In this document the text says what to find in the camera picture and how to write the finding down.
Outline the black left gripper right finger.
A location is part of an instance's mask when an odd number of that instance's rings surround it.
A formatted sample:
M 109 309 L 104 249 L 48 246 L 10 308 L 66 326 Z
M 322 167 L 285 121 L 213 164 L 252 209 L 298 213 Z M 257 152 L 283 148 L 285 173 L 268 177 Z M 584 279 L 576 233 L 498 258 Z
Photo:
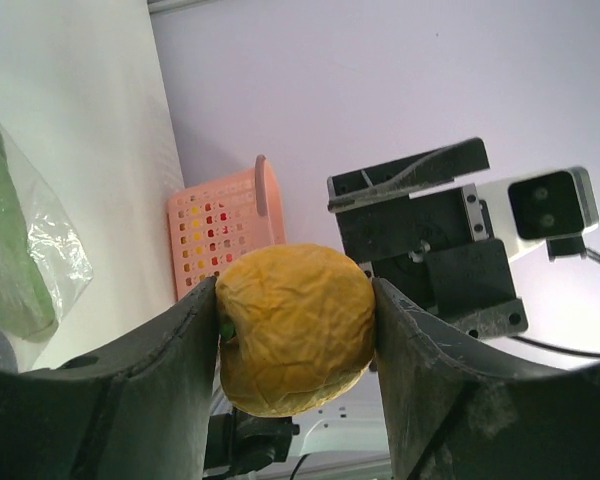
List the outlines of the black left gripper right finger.
M 395 478 L 600 479 L 600 362 L 534 363 L 373 288 Z

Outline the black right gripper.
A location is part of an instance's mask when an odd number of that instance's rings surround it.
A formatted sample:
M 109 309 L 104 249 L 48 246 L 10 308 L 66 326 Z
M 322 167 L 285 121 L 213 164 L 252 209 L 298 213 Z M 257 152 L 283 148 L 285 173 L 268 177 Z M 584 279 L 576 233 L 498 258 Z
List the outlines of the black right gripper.
M 473 184 L 450 185 L 489 167 L 483 140 L 470 138 L 327 180 L 345 254 L 478 339 L 528 328 L 486 200 Z

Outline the clear zip top bag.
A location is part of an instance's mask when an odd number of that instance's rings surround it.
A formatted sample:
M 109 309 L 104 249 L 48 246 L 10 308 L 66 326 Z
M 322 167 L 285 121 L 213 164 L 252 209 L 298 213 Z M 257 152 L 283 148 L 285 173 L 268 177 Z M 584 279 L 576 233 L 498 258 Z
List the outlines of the clear zip top bag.
M 58 328 L 92 280 L 92 266 L 58 197 L 1 125 L 0 132 L 27 224 L 30 255 L 51 296 Z

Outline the wrinkled yellow fake fruit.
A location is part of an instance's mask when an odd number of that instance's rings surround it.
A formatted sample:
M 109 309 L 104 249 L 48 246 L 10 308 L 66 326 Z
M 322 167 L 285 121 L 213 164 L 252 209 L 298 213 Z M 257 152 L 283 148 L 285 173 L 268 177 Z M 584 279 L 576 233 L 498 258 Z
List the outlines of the wrinkled yellow fake fruit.
M 315 244 L 251 252 L 215 284 L 220 382 L 237 409 L 298 415 L 349 391 L 375 351 L 375 296 L 348 256 Z

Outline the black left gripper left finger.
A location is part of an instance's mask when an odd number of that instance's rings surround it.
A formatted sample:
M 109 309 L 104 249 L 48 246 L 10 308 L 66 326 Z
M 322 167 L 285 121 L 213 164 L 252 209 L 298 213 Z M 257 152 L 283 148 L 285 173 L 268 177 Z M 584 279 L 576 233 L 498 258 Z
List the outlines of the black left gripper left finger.
M 206 279 L 59 368 L 0 370 L 0 479 L 199 479 L 218 323 Z

